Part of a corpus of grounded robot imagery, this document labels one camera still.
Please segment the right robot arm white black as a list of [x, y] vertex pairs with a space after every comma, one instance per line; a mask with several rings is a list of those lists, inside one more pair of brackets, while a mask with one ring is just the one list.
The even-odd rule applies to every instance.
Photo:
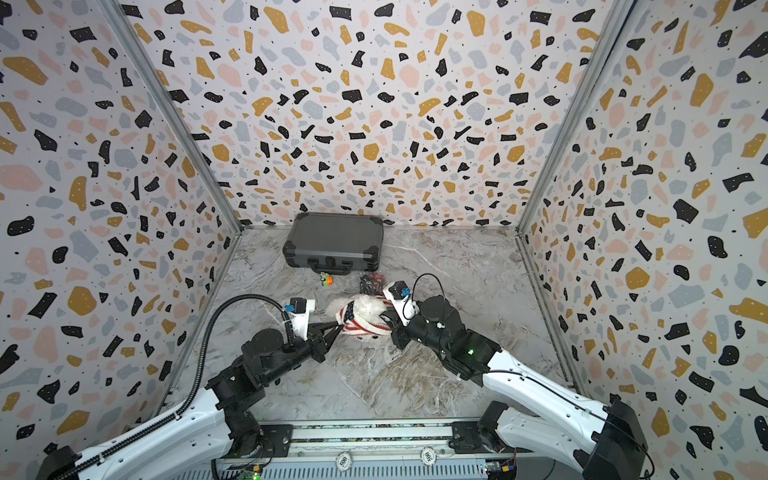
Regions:
[[467, 328], [444, 296], [424, 301], [398, 282], [385, 293], [383, 318], [393, 343], [429, 348], [459, 379], [499, 395], [468, 431], [456, 431], [457, 453], [527, 450], [566, 465], [585, 479], [649, 479], [656, 468], [635, 411], [559, 385]]

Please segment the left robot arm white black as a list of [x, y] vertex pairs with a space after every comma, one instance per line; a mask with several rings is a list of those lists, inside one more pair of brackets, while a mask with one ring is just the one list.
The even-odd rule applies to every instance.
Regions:
[[250, 412], [266, 389], [308, 360], [324, 361], [341, 333], [335, 322], [312, 324], [289, 344], [274, 328], [257, 332], [232, 364], [171, 411], [80, 453], [50, 453], [39, 479], [162, 479], [195, 461], [245, 456], [271, 448]]

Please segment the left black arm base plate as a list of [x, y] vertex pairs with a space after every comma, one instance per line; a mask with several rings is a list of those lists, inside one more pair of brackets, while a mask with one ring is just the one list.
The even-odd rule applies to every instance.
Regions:
[[292, 442], [292, 424], [257, 424], [232, 434], [227, 458], [285, 458]]

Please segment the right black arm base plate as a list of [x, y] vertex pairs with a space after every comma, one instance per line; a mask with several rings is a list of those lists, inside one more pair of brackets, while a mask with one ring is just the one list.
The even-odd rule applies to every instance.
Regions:
[[456, 421], [451, 424], [448, 446], [457, 454], [511, 454], [513, 448], [504, 444], [495, 432], [479, 421]]

